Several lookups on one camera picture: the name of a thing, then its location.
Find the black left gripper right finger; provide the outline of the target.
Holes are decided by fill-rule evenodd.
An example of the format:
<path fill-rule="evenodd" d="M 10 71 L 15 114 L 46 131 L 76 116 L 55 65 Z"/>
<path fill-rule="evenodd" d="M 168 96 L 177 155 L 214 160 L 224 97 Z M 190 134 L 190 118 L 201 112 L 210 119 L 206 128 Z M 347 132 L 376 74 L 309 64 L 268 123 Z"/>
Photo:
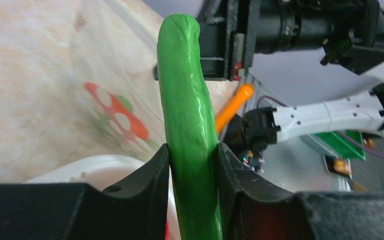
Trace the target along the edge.
<path fill-rule="evenodd" d="M 217 146 L 225 240 L 384 240 L 384 192 L 298 192 L 272 184 Z"/>

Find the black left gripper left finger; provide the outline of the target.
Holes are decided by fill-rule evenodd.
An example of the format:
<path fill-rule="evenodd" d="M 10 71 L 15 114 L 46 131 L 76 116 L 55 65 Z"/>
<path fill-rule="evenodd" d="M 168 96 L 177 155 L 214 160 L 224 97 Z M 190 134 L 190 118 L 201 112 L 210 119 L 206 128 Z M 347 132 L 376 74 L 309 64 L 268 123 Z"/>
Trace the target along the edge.
<path fill-rule="evenodd" d="M 87 183 L 0 184 L 0 240 L 163 240 L 169 151 L 100 191 Z"/>

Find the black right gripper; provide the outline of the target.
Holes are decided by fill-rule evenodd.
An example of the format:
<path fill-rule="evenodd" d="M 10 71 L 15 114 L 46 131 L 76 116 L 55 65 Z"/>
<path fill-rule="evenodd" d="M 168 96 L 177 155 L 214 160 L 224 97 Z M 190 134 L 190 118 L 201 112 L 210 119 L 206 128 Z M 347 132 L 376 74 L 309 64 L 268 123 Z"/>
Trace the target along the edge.
<path fill-rule="evenodd" d="M 357 75 L 384 62 L 384 10 L 377 0 L 205 0 L 196 19 L 207 81 L 242 80 L 254 52 L 323 49 L 321 65 Z"/>

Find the orange toy carrot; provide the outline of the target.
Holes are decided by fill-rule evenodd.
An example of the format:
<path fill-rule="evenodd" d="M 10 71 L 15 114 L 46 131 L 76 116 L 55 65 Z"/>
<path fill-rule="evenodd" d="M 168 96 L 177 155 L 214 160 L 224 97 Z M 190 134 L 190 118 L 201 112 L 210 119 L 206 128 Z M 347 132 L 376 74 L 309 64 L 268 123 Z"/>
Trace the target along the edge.
<path fill-rule="evenodd" d="M 133 106 L 127 99 L 115 96 L 92 82 L 84 83 L 83 87 L 92 103 L 90 112 L 97 120 L 103 120 L 114 132 L 126 135 L 133 142 L 146 142 L 149 139 L 149 130 L 133 114 Z"/>

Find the green toy cucumber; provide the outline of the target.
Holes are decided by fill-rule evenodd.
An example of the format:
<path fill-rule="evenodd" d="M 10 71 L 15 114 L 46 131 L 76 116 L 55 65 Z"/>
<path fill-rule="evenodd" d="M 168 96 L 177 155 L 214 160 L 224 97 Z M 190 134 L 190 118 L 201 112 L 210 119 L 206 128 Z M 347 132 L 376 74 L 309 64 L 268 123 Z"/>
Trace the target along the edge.
<path fill-rule="evenodd" d="M 158 34 L 157 72 L 181 238 L 220 240 L 219 141 L 199 36 L 200 25 L 193 16 L 166 17 Z"/>

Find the clear zip top bag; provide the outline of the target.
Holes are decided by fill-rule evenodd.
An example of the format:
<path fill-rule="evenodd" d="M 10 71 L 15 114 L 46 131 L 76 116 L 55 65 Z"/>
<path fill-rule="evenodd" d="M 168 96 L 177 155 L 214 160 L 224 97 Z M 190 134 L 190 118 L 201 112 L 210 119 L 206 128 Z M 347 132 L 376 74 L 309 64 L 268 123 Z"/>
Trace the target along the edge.
<path fill-rule="evenodd" d="M 70 43 L 87 110 L 123 155 L 143 162 L 165 142 L 154 77 L 162 20 L 141 0 L 83 0 Z"/>

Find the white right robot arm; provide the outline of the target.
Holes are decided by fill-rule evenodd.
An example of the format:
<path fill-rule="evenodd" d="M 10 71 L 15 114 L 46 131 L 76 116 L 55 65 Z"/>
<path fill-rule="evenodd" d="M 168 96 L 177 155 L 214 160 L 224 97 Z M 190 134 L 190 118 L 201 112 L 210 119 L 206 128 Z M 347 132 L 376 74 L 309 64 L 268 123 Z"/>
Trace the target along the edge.
<path fill-rule="evenodd" d="M 321 48 L 321 65 L 382 82 L 338 100 L 228 115 L 222 141 L 238 158 L 303 135 L 384 130 L 384 10 L 377 0 L 206 0 L 198 17 L 164 19 L 164 37 L 195 47 L 199 80 L 238 81 L 254 54 Z"/>

